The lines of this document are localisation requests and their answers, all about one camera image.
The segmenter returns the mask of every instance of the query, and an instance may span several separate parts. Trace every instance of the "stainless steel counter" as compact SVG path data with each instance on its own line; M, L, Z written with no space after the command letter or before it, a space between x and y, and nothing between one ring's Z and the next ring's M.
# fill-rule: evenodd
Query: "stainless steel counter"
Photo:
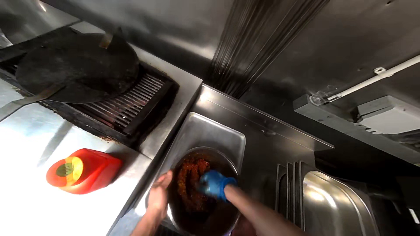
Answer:
M84 32L100 31L87 23L76 25ZM140 149L133 150L106 141L73 126L39 104L23 107L0 122L0 150L3 170L2 203L7 217L5 235L106 235L113 223L133 201L148 179L152 160L159 157L194 101L201 79L134 47L140 60L168 74L180 85L172 107L149 134ZM0 107L21 99L0 79ZM74 195L49 185L48 168L81 148L110 153L124 160L119 177L109 186L85 195Z
M190 112L201 114L245 135L246 146L239 185L248 194L274 209L276 200L277 164L302 160L315 165L314 151L333 146L275 117L243 104L206 85L201 86ZM154 173L148 188L140 195L117 226L112 236L128 236L146 212L146 196L161 171ZM163 224L171 229L169 219Z

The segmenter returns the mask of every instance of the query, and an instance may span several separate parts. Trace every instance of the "drain grate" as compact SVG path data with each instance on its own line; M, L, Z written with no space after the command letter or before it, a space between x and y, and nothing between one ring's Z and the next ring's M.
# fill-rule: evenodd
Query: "drain grate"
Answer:
M164 84L164 81L146 73L137 84L117 97L71 106L117 131L123 131Z

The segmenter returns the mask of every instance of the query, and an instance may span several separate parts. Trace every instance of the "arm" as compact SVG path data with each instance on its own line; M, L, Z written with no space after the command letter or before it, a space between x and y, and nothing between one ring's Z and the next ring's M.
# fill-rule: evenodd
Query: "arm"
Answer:
M300 228L282 215L264 206L236 187L236 180L210 170L200 179L199 190L207 195L230 201L251 222L259 236L305 236Z
M166 216L168 193L166 188L172 180L172 171L161 175L152 185L147 210L130 236L153 236Z
M305 236L306 234L282 215L251 199L240 188L226 185L226 199L251 222L259 236Z

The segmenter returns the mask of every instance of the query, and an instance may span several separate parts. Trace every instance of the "human hand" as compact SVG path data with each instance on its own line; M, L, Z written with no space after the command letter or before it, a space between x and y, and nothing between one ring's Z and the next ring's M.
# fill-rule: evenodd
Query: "human hand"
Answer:
M173 172L170 170L161 175L155 183L153 183L147 205L147 211L158 215L161 219L166 216L166 208L168 207L168 191L166 190L172 181Z
M226 178L221 173L210 170L201 176L198 191L226 201L224 189L228 184L237 185L236 179Z

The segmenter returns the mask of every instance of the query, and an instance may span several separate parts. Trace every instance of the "blue glove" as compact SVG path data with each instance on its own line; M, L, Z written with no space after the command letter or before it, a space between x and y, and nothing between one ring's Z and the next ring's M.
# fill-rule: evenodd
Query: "blue glove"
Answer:
M228 184L236 186L236 179L226 178L221 173L210 170L201 176L198 191L226 202L224 189Z

